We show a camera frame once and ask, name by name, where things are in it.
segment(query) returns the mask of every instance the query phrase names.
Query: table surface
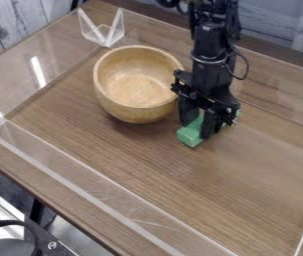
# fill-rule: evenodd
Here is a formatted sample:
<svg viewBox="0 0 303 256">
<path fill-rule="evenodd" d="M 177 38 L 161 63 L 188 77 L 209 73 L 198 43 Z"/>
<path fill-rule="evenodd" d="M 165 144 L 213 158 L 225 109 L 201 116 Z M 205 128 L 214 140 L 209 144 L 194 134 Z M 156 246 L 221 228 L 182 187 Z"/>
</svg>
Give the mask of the table surface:
<svg viewBox="0 0 303 256">
<path fill-rule="evenodd" d="M 106 2 L 85 4 L 90 18 L 110 20 L 116 6 Z M 138 42 L 166 49 L 189 69 L 186 31 L 173 27 L 168 39 L 168 30 L 152 21 L 145 24 L 126 15 L 125 22 L 129 37 L 137 31 Z M 70 33 L 74 28 L 66 25 L 62 32 Z M 6 118 L 235 254 L 293 255 L 303 233 L 303 67 L 243 49 L 251 72 L 247 81 L 233 85 L 241 100 L 239 123 L 189 149 L 174 136 L 176 114 L 136 126 L 114 120 L 100 108 L 92 67 L 106 51 L 90 52 Z M 66 52 L 64 59 L 76 54 Z M 14 100 L 9 91 L 5 94 Z M 166 255 L 1 145 L 0 171 L 110 251 Z M 88 187 L 89 179 L 77 177 L 77 185 Z"/>
</svg>

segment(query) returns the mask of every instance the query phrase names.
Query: wooden bowl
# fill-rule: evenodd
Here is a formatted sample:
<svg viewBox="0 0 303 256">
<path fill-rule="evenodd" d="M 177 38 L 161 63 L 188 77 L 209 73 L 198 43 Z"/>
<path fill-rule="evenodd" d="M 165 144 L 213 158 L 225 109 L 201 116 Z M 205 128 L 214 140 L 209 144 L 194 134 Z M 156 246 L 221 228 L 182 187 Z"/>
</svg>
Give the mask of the wooden bowl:
<svg viewBox="0 0 303 256">
<path fill-rule="evenodd" d="M 146 46 L 110 50 L 93 67 L 93 83 L 105 111 L 124 122 L 152 123 L 174 108 L 173 70 L 182 69 L 164 51 Z"/>
</svg>

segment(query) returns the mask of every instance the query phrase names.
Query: bowl rim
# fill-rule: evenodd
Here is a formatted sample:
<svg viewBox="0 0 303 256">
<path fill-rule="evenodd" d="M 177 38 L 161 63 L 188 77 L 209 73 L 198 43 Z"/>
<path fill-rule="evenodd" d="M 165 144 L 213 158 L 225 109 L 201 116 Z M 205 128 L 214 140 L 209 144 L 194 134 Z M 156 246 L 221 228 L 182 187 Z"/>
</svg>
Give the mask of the bowl rim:
<svg viewBox="0 0 303 256">
<path fill-rule="evenodd" d="M 121 103 L 117 103 L 109 96 L 108 94 L 105 93 L 105 90 L 102 89 L 101 87 L 101 83 L 98 82 L 98 67 L 100 67 L 100 64 L 101 62 L 104 61 L 104 59 L 112 55 L 113 53 L 121 51 L 121 50 L 125 50 L 125 49 L 129 49 L 129 48 L 138 48 L 138 49 L 146 49 L 146 50 L 150 50 L 150 51 L 154 51 L 157 53 L 160 53 L 161 55 L 164 55 L 166 58 L 170 59 L 170 61 L 177 65 L 177 69 L 182 70 L 182 65 L 181 63 L 178 62 L 178 60 L 169 54 L 166 53 L 164 50 L 158 49 L 158 48 L 154 48 L 154 47 L 150 47 L 150 46 L 145 46 L 145 45 L 128 45 L 128 46 L 122 46 L 122 47 L 118 47 L 116 49 L 112 49 L 109 50 L 101 57 L 100 59 L 96 61 L 94 63 L 94 66 L 93 66 L 93 86 L 96 89 L 98 89 L 100 93 L 104 95 L 104 97 L 106 99 L 109 99 L 114 104 L 122 106 L 122 107 L 126 107 L 126 108 L 130 108 L 130 109 L 149 109 L 149 108 L 157 108 L 157 107 L 161 107 L 164 105 L 166 105 L 168 103 L 170 103 L 176 98 L 177 98 L 177 95 L 173 93 L 173 96 L 169 97 L 165 101 L 160 102 L 160 103 L 156 103 L 153 105 L 149 105 L 146 107 L 133 107 L 133 106 L 129 106 L 129 105 L 125 105 L 125 104 L 121 104 Z"/>
</svg>

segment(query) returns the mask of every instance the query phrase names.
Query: wooden table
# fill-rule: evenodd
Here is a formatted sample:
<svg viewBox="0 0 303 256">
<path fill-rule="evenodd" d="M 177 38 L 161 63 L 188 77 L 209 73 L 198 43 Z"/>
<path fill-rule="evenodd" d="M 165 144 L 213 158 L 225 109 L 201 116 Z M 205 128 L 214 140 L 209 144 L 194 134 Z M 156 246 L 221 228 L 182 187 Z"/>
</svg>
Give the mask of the wooden table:
<svg viewBox="0 0 303 256">
<path fill-rule="evenodd" d="M 116 6 L 106 2 L 140 10 L 128 1 L 90 1 L 84 6 L 90 18 L 110 20 Z M 178 19 L 160 11 L 156 15 L 174 23 Z M 77 36 L 77 52 L 61 48 L 62 33 L 76 29 L 72 22 L 58 21 L 55 36 L 51 28 L 47 31 L 59 45 L 59 49 L 49 49 L 58 58 L 53 73 L 62 73 L 62 61 L 78 57 L 85 47 L 86 59 L 7 111 L 6 118 L 235 254 L 293 255 L 303 233 L 303 62 L 300 67 L 283 62 L 289 50 L 277 51 L 271 44 L 247 39 L 244 44 L 252 50 L 260 46 L 271 53 L 273 49 L 281 60 L 243 49 L 251 72 L 248 80 L 233 85 L 241 100 L 239 123 L 192 150 L 176 139 L 176 114 L 158 123 L 136 126 L 118 122 L 101 110 L 93 95 L 92 67 L 106 49 L 92 52 L 92 46 Z M 185 30 L 173 27 L 168 31 L 162 25 L 154 26 L 156 21 L 133 18 L 130 13 L 125 13 L 125 23 L 126 38 L 117 45 L 136 41 L 156 45 L 189 69 Z M 34 38 L 41 44 L 43 36 Z M 33 37 L 29 40 L 15 49 L 33 50 Z M 49 52 L 39 54 L 46 58 Z M 291 55 L 292 63 L 295 55 L 303 56 L 293 51 Z M 6 105 L 18 97 L 9 90 L 3 94 L 1 90 L 0 95 Z M 169 254 L 2 145 L 0 171 L 113 253 Z M 70 176 L 72 171 L 64 166 L 59 174 Z M 89 175 L 72 177 L 78 187 L 94 190 Z"/>
</svg>

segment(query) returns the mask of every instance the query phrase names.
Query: screw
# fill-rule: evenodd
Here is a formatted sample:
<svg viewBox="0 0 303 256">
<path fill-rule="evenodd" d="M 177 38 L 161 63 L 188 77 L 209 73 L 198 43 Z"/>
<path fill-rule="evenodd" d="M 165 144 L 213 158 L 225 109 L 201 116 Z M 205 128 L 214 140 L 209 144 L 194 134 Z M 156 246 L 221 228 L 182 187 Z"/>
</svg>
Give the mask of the screw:
<svg viewBox="0 0 303 256">
<path fill-rule="evenodd" d="M 49 250 L 54 250 L 57 248 L 57 243 L 55 242 L 50 242 L 49 244 L 47 244 L 47 249 Z"/>
</svg>

